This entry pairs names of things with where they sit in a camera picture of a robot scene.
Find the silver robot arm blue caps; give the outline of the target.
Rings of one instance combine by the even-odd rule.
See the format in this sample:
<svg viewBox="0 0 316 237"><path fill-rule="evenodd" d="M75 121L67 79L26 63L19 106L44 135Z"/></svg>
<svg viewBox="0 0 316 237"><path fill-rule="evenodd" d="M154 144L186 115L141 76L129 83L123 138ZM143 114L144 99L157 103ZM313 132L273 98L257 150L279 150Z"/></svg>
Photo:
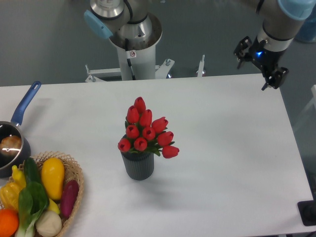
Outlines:
<svg viewBox="0 0 316 237"><path fill-rule="evenodd" d="M264 19L255 40L243 38L234 55L251 62L264 79L264 88L279 88L288 69L278 61L315 7L313 0L246 0ZM162 35L159 20L146 0L92 0L83 17L94 34L117 48L123 80L156 78L156 44Z"/></svg>

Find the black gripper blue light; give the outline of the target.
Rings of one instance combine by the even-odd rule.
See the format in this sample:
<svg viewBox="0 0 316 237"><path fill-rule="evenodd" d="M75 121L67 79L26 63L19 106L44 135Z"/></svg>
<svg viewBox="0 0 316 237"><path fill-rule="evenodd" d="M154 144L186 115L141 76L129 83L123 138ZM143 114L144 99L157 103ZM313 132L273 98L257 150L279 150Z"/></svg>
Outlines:
<svg viewBox="0 0 316 237"><path fill-rule="evenodd" d="M284 41L270 37L255 38L251 41L246 36L236 46L234 55L237 57L239 69L244 62L251 62L261 70L265 83L261 90L268 87L278 89L285 81L289 70L278 65L280 57L284 54Z"/></svg>

